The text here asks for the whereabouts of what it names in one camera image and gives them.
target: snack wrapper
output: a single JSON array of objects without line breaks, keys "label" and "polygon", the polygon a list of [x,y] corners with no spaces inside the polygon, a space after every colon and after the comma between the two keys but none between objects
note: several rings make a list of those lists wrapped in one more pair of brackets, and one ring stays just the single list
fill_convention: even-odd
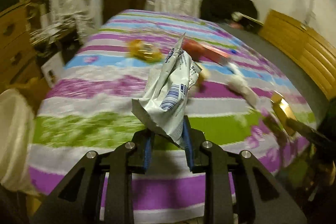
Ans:
[{"label": "snack wrapper", "polygon": [[184,35],[159,69],[151,69],[146,93],[132,99],[132,113],[151,131],[183,147],[182,131],[188,91],[196,84],[201,68],[181,49]]}]

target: purple stripe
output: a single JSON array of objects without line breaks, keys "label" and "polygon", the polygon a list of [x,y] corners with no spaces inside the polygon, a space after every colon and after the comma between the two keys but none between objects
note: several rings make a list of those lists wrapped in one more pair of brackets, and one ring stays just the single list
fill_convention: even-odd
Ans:
[{"label": "purple stripe", "polygon": [[[93,40],[97,40],[97,39],[116,39],[116,40],[120,40],[123,42],[128,42],[131,41],[133,39],[141,39],[145,42],[152,42],[152,43],[159,43],[160,44],[160,49],[171,49],[174,44],[176,43],[177,39],[175,37],[169,37],[167,35],[154,35],[154,34],[148,34],[148,33],[126,33],[125,34],[120,34],[120,33],[98,33],[98,34],[94,34],[90,37],[89,41],[93,41]],[[211,45],[227,54],[232,55],[233,53],[231,52],[231,50],[226,49],[224,46],[223,47],[219,47],[219,46],[214,46]],[[240,56],[240,57],[244,57],[246,59],[250,59],[253,61],[259,61],[258,58],[254,57],[254,56],[250,56],[248,54],[239,52],[239,50],[236,50],[235,55]]]},{"label": "purple stripe", "polygon": [[[87,52],[87,51],[128,52],[128,48],[124,46],[112,46],[112,45],[90,45],[90,46],[86,46],[84,48],[79,49],[78,53]],[[170,52],[170,48],[168,47],[162,48],[161,52],[163,54],[168,54]],[[201,57],[200,60],[213,63],[213,61],[205,57]],[[239,61],[234,61],[234,63],[241,67],[269,72],[269,69],[265,68],[264,66],[251,65],[251,64],[248,64],[245,62],[239,62]]]},{"label": "purple stripe", "polygon": [[[297,151],[307,147],[308,141],[300,137],[292,146],[287,143],[283,150],[283,164],[287,166]],[[270,172],[279,170],[281,160],[279,151],[271,148],[259,161]],[[62,175],[45,173],[33,167],[29,168],[32,184],[44,194],[51,191],[63,178]],[[231,192],[234,193],[232,177],[229,176]],[[102,206],[105,205],[107,179],[105,179]],[[132,180],[133,209],[159,210],[166,208],[180,209],[204,202],[205,176],[180,179],[134,179]]]},{"label": "purple stripe", "polygon": [[[232,92],[227,85],[208,82],[204,83],[205,90],[195,93],[195,98],[235,98],[242,99],[243,97]],[[47,98],[51,97],[67,97],[77,99],[90,99],[99,93],[107,95],[132,97],[144,90],[146,81],[125,75],[113,81],[87,81],[83,79],[61,79],[55,87],[49,91]],[[271,98],[272,91],[262,90],[260,88],[252,88],[259,97]],[[302,96],[285,95],[292,102],[305,104],[306,101]]]},{"label": "purple stripe", "polygon": [[55,87],[50,90],[46,98],[67,97],[90,99],[99,93],[107,95],[126,96],[142,92],[146,81],[131,75],[124,75],[113,81],[87,81],[82,79],[61,79]]}]

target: bolt head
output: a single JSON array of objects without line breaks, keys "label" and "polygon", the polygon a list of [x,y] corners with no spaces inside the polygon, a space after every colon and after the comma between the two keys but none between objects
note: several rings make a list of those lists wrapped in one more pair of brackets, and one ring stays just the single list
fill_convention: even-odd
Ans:
[{"label": "bolt head", "polygon": [[209,141],[205,141],[202,143],[203,147],[205,148],[211,148],[212,147],[212,142]]},{"label": "bolt head", "polygon": [[125,147],[127,149],[132,149],[132,148],[135,147],[135,143],[133,143],[133,142],[127,142],[127,143],[125,143]]},{"label": "bolt head", "polygon": [[96,151],[89,151],[86,153],[86,157],[89,159],[93,159],[97,155]]},{"label": "bolt head", "polygon": [[241,155],[242,155],[244,158],[248,159],[248,158],[251,157],[251,152],[250,152],[250,151],[247,151],[247,150],[244,150],[244,151],[241,152]]}]

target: blue gripper pad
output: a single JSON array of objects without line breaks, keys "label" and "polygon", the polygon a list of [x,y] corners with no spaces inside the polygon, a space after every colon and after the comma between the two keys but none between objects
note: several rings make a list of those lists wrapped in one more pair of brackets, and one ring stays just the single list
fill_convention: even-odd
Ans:
[{"label": "blue gripper pad", "polygon": [[144,149],[144,159],[143,159],[143,169],[145,172],[147,171],[147,168],[151,163],[151,159],[152,159],[152,145],[151,145],[151,138],[148,138]]},{"label": "blue gripper pad", "polygon": [[187,121],[185,120],[185,118],[183,120],[182,139],[184,142],[184,151],[185,151],[185,157],[187,159],[187,164],[189,170],[192,171],[192,168],[194,167],[194,151],[190,140]]}]

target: bed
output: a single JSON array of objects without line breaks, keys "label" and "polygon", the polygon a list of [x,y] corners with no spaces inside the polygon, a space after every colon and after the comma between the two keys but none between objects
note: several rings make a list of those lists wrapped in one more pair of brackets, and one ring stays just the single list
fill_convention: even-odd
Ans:
[{"label": "bed", "polygon": [[[225,150],[250,150],[274,174],[303,151],[306,139],[297,134],[280,149],[263,123],[272,111],[269,99],[276,90],[286,97],[299,121],[316,127],[305,99],[272,63],[215,23],[125,10],[90,37],[40,107],[29,158],[31,180],[38,191],[49,194],[86,152],[112,151],[143,129],[131,113],[131,98],[143,95],[151,65],[128,57],[126,42],[141,39],[167,54],[185,32],[188,38],[231,54],[259,97],[256,109],[251,108],[227,88],[231,71],[203,59],[211,76],[205,90],[187,105],[191,126]],[[133,175],[132,190],[136,223],[171,223],[203,215],[204,174],[190,173],[184,151],[163,138],[155,139],[146,175]]]}]

